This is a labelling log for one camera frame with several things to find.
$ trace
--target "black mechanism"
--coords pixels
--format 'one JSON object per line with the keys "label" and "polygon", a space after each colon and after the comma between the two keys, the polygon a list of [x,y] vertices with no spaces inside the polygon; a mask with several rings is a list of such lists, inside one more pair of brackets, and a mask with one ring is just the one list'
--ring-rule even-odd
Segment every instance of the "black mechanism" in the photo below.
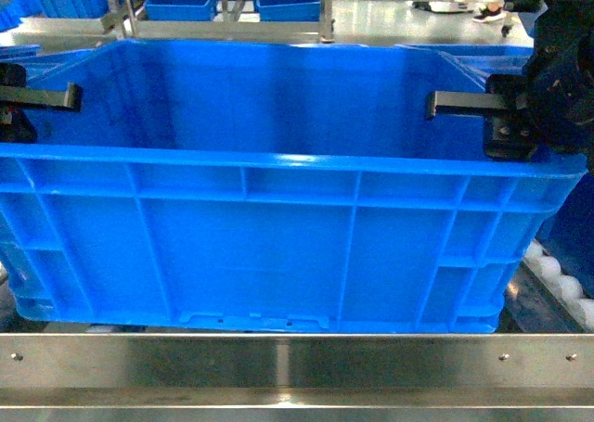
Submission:
{"label": "black mechanism", "polygon": [[21,109],[81,110],[83,89],[69,83],[66,91],[25,88],[27,71],[13,63],[0,63],[0,142],[32,144],[37,132]]}
{"label": "black mechanism", "polygon": [[593,154],[594,0],[505,2],[516,12],[546,7],[523,76],[492,75],[484,95],[431,93],[427,118],[484,116],[484,153],[498,160],[527,160],[541,144]]}

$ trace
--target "white roller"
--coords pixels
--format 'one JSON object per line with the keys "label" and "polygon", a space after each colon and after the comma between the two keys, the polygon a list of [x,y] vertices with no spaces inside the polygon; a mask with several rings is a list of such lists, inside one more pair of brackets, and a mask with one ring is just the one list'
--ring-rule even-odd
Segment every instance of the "white roller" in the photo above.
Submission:
{"label": "white roller", "polygon": [[567,304],[574,318],[587,329],[594,331],[594,300],[571,300]]}
{"label": "white roller", "polygon": [[528,249],[526,249],[526,253],[523,255],[524,258],[529,262],[535,262],[537,259],[541,258],[544,255],[544,250],[542,250],[542,246],[536,241],[532,241]]}
{"label": "white roller", "polygon": [[547,283],[554,282],[562,275],[561,265],[555,257],[540,257],[530,264],[535,274]]}
{"label": "white roller", "polygon": [[573,276],[562,275],[550,282],[550,290],[564,301],[579,300],[584,297],[584,290],[579,280]]}

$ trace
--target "crate rim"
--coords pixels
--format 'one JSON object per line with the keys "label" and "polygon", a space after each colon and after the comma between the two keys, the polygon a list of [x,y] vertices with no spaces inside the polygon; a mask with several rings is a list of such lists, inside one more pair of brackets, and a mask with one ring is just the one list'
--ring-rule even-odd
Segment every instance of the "crate rim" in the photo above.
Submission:
{"label": "crate rim", "polygon": [[[34,80],[34,85],[43,84],[49,78],[69,70],[72,66],[80,65],[90,59],[111,52],[113,48],[124,47],[127,44],[152,45],[167,43],[171,40],[137,40],[126,39],[101,46],[93,52],[82,56],[80,59],[67,62],[60,67],[44,74]],[[270,45],[229,43],[213,41],[181,42],[203,43],[208,45],[225,45],[236,47],[282,47],[300,45]],[[358,45],[309,45],[317,49],[353,48]],[[375,50],[391,52],[394,46],[373,47]],[[434,52],[429,49],[420,49],[424,52]],[[472,77],[469,80],[482,88],[481,84]],[[484,175],[497,177],[535,177],[535,178],[571,178],[582,176],[588,172],[587,159],[582,154],[558,155],[548,150],[550,160],[543,162],[510,162],[492,160],[439,160],[439,159],[411,159],[387,157],[356,157],[333,155],[291,155],[282,153],[248,153],[248,152],[218,152],[205,150],[180,150],[165,148],[139,148],[139,147],[95,147],[95,146],[69,146],[48,144],[0,144],[0,157],[40,159],[40,160],[77,160],[77,161],[118,161],[159,163],[168,165],[211,165],[234,167],[279,167],[300,168],[312,170],[331,171],[361,171],[381,173],[427,173],[427,174],[454,174],[454,175]]]}

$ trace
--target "white object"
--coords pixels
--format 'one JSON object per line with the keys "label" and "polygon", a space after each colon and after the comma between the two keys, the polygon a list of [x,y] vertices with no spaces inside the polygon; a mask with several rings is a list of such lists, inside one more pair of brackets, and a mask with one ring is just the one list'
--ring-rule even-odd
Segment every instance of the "white object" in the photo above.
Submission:
{"label": "white object", "polygon": [[556,297],[566,302],[584,297],[584,290],[579,280],[573,276],[562,275],[551,282],[550,290]]}
{"label": "white object", "polygon": [[569,312],[575,320],[589,330],[594,330],[594,300],[580,299],[567,303]]}
{"label": "white object", "polygon": [[539,278],[547,283],[554,282],[562,275],[561,265],[555,257],[540,257],[531,263],[531,268]]}
{"label": "white object", "polygon": [[528,249],[526,249],[526,253],[523,255],[524,258],[529,262],[535,262],[537,259],[544,255],[544,250],[542,250],[542,246],[536,241],[532,241]]}

